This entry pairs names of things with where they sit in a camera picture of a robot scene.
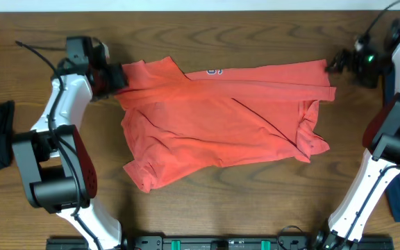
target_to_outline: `black cable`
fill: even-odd
[[[69,150],[75,154],[75,156],[77,156],[77,153],[75,151],[75,149],[73,147],[70,146],[70,144],[68,144],[66,141],[64,141],[59,135],[57,135],[52,127],[52,122],[54,122],[54,117],[55,117],[55,111],[56,111],[56,107],[58,105],[58,101],[61,98],[61,95],[63,95],[65,86],[63,83],[63,80],[61,79],[61,76],[58,74],[56,68],[52,65],[52,63],[47,60],[47,58],[45,58],[43,55],[41,55],[40,53],[38,53],[33,47],[28,46],[27,44],[23,44],[20,41],[15,41],[15,43],[20,46],[20,47],[24,47],[26,49],[28,49],[29,51],[31,51],[32,53],[34,53],[35,55],[37,55],[39,58],[41,58],[41,60],[43,60],[53,71],[53,74],[55,75],[55,77],[58,78],[58,80],[60,81],[60,90],[58,91],[58,94],[55,98],[55,101],[53,101],[51,110],[49,115],[47,116],[47,125],[49,127],[49,131],[51,134],[51,138],[53,140],[53,143],[57,146],[58,151],[60,152],[60,154],[62,155],[62,157],[65,159],[66,163],[69,165],[69,168],[72,172],[72,176],[74,177],[74,181],[75,181],[75,186],[76,186],[76,207],[75,210],[73,211],[73,213],[71,214],[71,216],[78,222],[78,224],[81,226],[81,228],[94,240],[94,243],[97,246],[98,250],[101,250],[101,244],[98,240],[98,238],[95,236],[95,234],[84,224],[84,222],[81,220],[81,218],[78,216],[78,212],[81,208],[81,189],[80,189],[80,183],[78,180],[78,176],[76,175],[76,170],[69,158],[69,156],[67,155],[66,151],[64,150],[63,146],[61,145],[61,143],[63,143],[66,147],[69,148]]]
[[[371,31],[371,29],[373,28],[373,26],[376,24],[376,22],[387,12],[388,9],[390,9],[391,7],[397,5],[398,3],[400,3],[400,0],[397,0],[393,3],[391,3],[389,6],[385,7],[379,14],[378,16],[373,20],[373,22],[369,25],[368,29],[365,31],[364,36],[368,35],[369,32]]]
[[[303,233],[302,229],[300,229],[298,226],[295,226],[295,225],[289,225],[289,226],[286,226],[286,227],[282,228],[282,230],[281,230],[280,232],[278,232],[278,235],[277,235],[277,244],[278,244],[283,250],[288,250],[288,249],[286,249],[286,248],[283,246],[283,241],[281,240],[282,233],[283,233],[285,230],[288,230],[288,229],[290,229],[290,228],[295,228],[295,229],[299,230],[301,233]]]
[[[78,224],[81,226],[81,228],[94,240],[95,245],[97,246],[97,249],[101,250],[100,241],[95,236],[95,234],[88,228],[88,226],[86,226],[86,224],[84,224],[84,222],[81,220],[81,218],[78,215],[74,216],[74,218],[75,218],[76,222],[78,222]]]
[[[47,51],[66,51],[66,48],[57,48],[57,47],[42,47],[36,45],[29,45],[32,49],[39,49],[39,50],[47,50]]]
[[[345,244],[348,242],[348,238],[350,237],[351,233],[353,232],[353,229],[356,226],[356,223],[358,222],[360,216],[362,215],[363,210],[367,206],[369,199],[372,197],[374,190],[376,190],[376,188],[379,185],[379,183],[381,182],[382,178],[385,176],[385,173],[387,173],[387,171],[389,169],[400,169],[400,165],[389,166],[381,171],[381,173],[378,176],[378,179],[376,180],[373,187],[369,191],[367,197],[365,198],[364,203],[361,205],[359,211],[356,213],[353,223],[351,224],[347,234],[345,235],[343,243],[338,247],[338,249],[342,249],[345,246]]]

